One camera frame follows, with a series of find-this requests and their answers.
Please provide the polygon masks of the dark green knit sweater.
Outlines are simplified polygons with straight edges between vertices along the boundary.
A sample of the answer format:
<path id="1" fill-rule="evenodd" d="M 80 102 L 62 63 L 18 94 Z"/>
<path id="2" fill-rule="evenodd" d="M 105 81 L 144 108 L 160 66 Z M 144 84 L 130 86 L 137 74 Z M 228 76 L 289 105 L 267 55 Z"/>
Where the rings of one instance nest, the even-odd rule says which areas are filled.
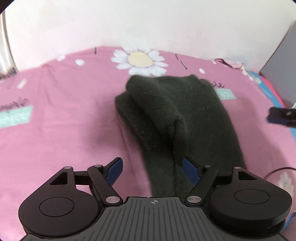
<path id="1" fill-rule="evenodd" d="M 115 107 L 141 147 L 154 197 L 184 198 L 193 188 L 184 157 L 221 171 L 246 166 L 230 116 L 207 80 L 135 75 Z"/>

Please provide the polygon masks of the blue patterned pillow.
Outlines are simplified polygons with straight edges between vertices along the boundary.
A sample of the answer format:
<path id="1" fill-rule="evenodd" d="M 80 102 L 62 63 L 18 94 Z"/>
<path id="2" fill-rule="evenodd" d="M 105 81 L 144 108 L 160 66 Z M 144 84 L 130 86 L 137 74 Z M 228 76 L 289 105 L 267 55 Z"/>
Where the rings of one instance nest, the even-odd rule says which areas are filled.
<path id="1" fill-rule="evenodd" d="M 287 106 L 281 99 L 280 95 L 272 84 L 263 76 L 253 72 L 248 71 L 248 75 L 257 83 L 258 87 L 264 93 L 264 95 L 271 101 L 271 103 L 277 108 L 286 108 Z"/>

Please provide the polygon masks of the grey headboard panel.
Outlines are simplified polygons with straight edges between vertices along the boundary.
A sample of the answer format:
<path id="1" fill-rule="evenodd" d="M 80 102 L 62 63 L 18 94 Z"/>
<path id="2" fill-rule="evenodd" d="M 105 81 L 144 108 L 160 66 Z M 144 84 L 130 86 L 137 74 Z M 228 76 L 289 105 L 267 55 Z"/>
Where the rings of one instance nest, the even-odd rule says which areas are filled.
<path id="1" fill-rule="evenodd" d="M 295 24 L 260 70 L 288 108 L 295 107 Z"/>

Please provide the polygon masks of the pink floral bed sheet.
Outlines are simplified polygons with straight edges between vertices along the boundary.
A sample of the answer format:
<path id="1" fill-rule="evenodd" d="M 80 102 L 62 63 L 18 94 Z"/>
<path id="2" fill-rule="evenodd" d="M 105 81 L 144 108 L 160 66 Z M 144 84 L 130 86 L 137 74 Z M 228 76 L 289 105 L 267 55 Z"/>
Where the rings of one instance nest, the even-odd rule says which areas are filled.
<path id="1" fill-rule="evenodd" d="M 295 196 L 295 130 L 266 121 L 273 105 L 238 64 L 144 50 L 148 69 L 128 63 L 131 49 L 99 47 L 1 82 L 1 239 L 20 240 L 22 201 L 65 166 L 86 170 L 123 159 L 114 187 L 150 196 L 142 155 L 115 110 L 132 74 L 187 76 L 211 82 L 227 109 L 250 172 Z"/>

